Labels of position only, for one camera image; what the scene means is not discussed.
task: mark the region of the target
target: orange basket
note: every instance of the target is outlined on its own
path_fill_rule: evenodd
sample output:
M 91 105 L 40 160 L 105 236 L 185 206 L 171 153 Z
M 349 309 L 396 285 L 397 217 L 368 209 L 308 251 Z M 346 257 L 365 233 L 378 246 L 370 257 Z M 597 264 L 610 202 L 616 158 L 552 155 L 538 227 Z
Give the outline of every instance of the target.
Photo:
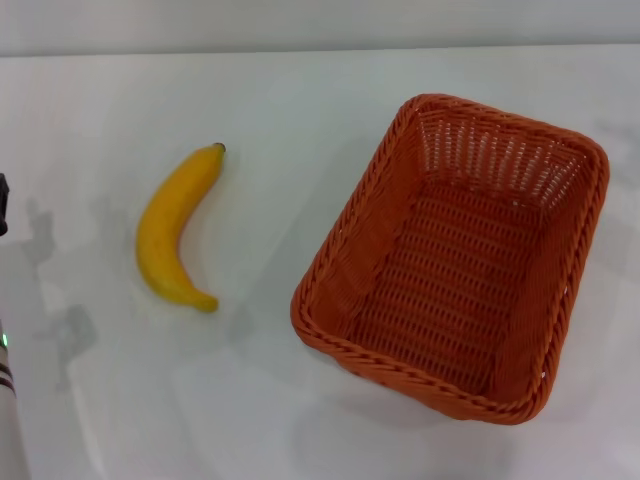
M 298 286 L 296 332 L 445 415 L 525 422 L 551 393 L 608 181 L 578 133 L 415 97 Z

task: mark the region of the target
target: white surface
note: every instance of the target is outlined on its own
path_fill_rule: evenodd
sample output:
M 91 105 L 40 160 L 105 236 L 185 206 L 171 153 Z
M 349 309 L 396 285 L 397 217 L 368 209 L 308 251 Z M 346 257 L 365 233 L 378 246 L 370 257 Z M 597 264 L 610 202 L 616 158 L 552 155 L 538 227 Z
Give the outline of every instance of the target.
M 0 0 L 0 55 L 640 42 L 636 0 Z
M 640 47 L 0 61 L 0 246 L 35 480 L 640 476 Z M 554 392 L 457 422 L 302 345 L 294 287 L 397 108 L 446 92 L 592 136 L 612 179 Z M 192 149 L 228 147 L 186 231 L 212 316 L 142 285 L 132 232 Z

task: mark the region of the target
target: table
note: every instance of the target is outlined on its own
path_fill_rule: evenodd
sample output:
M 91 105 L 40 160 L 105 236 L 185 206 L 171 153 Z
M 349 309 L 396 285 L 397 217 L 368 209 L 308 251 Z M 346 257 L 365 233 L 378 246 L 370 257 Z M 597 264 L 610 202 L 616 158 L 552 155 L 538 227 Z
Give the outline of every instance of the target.
M 35 480 L 640 475 L 640 46 L 0 60 L 11 186 L 0 315 Z M 448 419 L 290 326 L 299 279 L 398 107 L 443 92 L 578 130 L 607 202 L 554 392 L 529 423 Z M 132 254 L 158 182 L 222 141 L 185 231 L 203 315 Z

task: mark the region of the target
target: basket bottom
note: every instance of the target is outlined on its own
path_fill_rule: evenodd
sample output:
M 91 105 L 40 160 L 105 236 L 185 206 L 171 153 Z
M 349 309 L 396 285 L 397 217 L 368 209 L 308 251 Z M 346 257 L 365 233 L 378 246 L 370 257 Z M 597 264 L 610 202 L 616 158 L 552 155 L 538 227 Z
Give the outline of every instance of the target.
M 486 394 L 541 225 L 539 209 L 513 199 L 425 187 L 363 309 L 340 335 Z

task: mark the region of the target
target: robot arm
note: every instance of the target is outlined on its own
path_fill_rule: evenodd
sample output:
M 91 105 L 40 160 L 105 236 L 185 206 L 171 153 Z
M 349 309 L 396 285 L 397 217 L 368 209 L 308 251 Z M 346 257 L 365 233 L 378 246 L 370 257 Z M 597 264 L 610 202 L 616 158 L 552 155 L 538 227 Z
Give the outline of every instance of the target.
M 7 233 L 5 214 L 9 187 L 0 174 L 0 235 Z M 27 459 L 22 444 L 13 376 L 9 370 L 9 352 L 0 322 L 0 479 L 29 480 Z

